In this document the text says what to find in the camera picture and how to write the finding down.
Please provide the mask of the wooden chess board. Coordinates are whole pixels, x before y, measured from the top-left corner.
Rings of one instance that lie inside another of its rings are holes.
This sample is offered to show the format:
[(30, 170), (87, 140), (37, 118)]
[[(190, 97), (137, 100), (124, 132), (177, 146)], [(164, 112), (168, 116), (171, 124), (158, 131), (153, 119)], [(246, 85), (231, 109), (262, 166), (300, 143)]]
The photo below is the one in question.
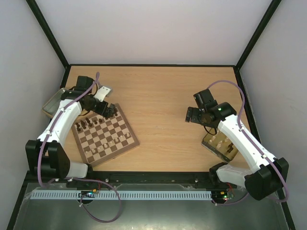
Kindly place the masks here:
[(115, 108), (117, 112), (109, 119), (92, 113), (72, 125), (83, 163), (95, 167), (140, 145), (118, 103)]

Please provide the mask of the gold metal tin tray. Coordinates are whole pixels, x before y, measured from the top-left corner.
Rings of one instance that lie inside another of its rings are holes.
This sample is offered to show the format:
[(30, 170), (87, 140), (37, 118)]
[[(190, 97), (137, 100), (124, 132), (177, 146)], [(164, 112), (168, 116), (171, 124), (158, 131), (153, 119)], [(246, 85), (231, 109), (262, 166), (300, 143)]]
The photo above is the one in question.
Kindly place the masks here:
[(233, 142), (222, 132), (216, 135), (207, 134), (201, 144), (226, 163), (239, 153)]

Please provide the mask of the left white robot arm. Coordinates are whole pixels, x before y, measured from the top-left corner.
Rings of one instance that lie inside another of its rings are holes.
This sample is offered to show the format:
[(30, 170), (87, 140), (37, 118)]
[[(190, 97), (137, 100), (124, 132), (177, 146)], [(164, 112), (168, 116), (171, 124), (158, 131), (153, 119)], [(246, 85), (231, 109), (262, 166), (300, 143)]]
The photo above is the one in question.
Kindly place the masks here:
[(93, 169), (88, 163), (71, 161), (63, 146), (69, 130), (83, 110), (92, 111), (104, 118), (111, 118), (117, 113), (114, 104), (108, 104), (105, 98), (112, 90), (99, 83), (100, 73), (95, 79), (79, 76), (78, 91), (65, 90), (60, 98), (58, 110), (45, 131), (36, 139), (26, 143), (25, 150), (30, 172), (37, 175), (41, 187), (46, 184), (42, 176), (55, 179), (86, 178)]

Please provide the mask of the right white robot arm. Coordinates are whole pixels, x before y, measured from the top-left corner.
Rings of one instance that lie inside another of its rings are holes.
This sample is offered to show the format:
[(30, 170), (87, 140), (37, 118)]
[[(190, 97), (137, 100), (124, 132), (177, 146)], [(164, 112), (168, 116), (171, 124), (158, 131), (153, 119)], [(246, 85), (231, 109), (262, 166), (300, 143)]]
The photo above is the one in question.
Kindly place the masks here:
[(214, 135), (222, 133), (246, 160), (249, 168), (231, 166), (217, 146), (205, 141), (204, 146), (223, 160), (212, 167), (209, 182), (213, 187), (224, 183), (241, 186), (256, 200), (262, 200), (280, 189), (286, 189), (289, 164), (267, 151), (245, 128), (236, 110), (227, 102), (217, 103), (209, 89), (194, 94), (197, 107), (189, 107), (186, 122), (213, 128)]

